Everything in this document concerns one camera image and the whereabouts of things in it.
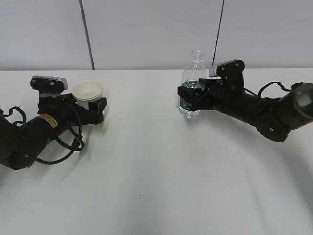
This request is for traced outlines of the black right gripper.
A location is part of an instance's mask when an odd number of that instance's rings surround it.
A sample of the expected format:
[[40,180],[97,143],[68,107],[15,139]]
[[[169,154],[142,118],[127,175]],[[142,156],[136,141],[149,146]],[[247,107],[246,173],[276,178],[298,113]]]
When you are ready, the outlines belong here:
[[190,88],[178,86],[179,106],[188,111],[213,110],[213,106],[228,102],[232,97],[244,92],[244,80],[205,79],[199,78],[205,86]]

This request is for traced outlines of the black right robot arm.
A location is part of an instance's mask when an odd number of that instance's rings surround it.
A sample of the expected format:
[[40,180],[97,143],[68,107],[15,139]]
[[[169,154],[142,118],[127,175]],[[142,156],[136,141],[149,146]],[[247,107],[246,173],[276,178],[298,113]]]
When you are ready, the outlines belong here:
[[225,79],[200,79],[205,89],[178,87],[178,95],[192,111],[215,110],[245,122],[265,138],[284,142],[290,131],[313,121],[313,85],[295,83],[284,97],[247,94],[242,85]]

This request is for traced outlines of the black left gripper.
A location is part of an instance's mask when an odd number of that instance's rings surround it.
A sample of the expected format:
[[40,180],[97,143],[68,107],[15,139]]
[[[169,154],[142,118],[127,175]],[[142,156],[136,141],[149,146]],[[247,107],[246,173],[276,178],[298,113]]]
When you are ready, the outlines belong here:
[[71,94],[40,95],[38,101],[38,128],[63,129],[67,125],[98,125],[104,121],[105,97],[88,102],[88,110],[76,103]]

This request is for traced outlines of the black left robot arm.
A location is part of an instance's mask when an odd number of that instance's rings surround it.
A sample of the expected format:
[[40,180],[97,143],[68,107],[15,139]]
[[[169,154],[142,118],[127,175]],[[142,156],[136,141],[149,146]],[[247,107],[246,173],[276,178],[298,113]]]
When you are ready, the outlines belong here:
[[[107,105],[105,97],[88,102],[88,107],[78,105],[72,94],[39,98],[38,116],[26,119],[25,112],[14,106],[10,108],[22,115],[21,121],[10,123],[7,115],[0,115],[0,163],[10,169],[19,170],[32,166],[34,162],[44,165],[59,164],[74,152],[85,147],[82,131],[84,125],[98,125],[104,121],[103,111]],[[51,142],[69,150],[64,157],[46,161],[39,158]]]

